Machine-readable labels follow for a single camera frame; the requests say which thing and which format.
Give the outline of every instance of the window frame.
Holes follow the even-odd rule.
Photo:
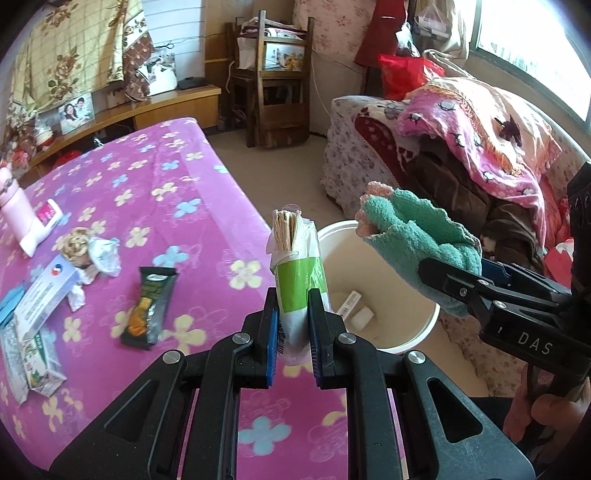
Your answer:
[[[507,73],[511,74],[513,77],[516,77],[526,85],[532,87],[534,90],[540,92],[544,97],[546,97],[549,101],[553,104],[558,106],[561,110],[564,111],[574,122],[576,122],[580,127],[582,127],[588,133],[591,133],[591,99],[589,101],[589,109],[587,110],[587,118],[581,118],[571,107],[569,107],[558,95],[556,95],[552,90],[550,90],[546,85],[541,83],[536,78],[532,77],[529,73],[521,70],[519,67],[513,65],[512,63],[503,60],[502,58],[498,57],[497,55],[484,50],[478,46],[478,42],[480,40],[480,26],[481,26],[481,18],[482,18],[482,0],[476,0],[476,11],[474,15],[474,26],[472,29],[472,38],[470,39],[470,54],[474,55],[477,58],[487,61],[488,63],[493,64],[494,66],[500,68],[501,70],[506,71]],[[591,76],[591,59],[589,55],[585,55],[585,47],[583,41],[579,40],[578,35],[576,32],[569,31],[568,29],[565,30],[565,35],[573,50],[578,55],[579,59],[583,63],[585,70]]]

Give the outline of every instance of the couple photo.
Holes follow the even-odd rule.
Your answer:
[[[95,119],[92,95],[85,93],[77,99],[59,107],[61,134],[66,135],[72,130]]]

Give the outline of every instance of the floor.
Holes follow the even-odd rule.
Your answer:
[[[244,130],[209,141],[267,223],[273,210],[289,204],[298,205],[317,230],[345,219],[319,182],[325,138],[311,136],[305,144],[271,150],[247,148]]]
[[[267,223],[273,210],[288,204],[299,205],[318,230],[345,219],[319,182],[325,138],[312,136],[303,145],[273,150],[247,148],[240,130],[211,136],[209,141]],[[437,322],[417,348],[467,395],[488,396],[484,380],[476,377],[474,367],[464,359],[459,346],[449,341],[441,323]]]

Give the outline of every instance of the human hand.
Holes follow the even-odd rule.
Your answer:
[[[532,420],[554,428],[556,430],[554,437],[544,446],[537,458],[539,462],[549,463],[566,446],[583,420],[591,403],[591,385],[589,378],[586,378],[580,389],[580,394],[574,401],[566,397],[543,394],[531,405],[526,396],[526,371],[527,367],[521,371],[521,385],[517,389],[509,413],[505,418],[503,433],[512,442],[518,443]]]

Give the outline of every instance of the red clothing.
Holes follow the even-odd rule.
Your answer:
[[[355,63],[364,67],[379,68],[380,53],[396,53],[396,32],[400,31],[404,22],[404,0],[378,0],[365,38],[355,57]]]

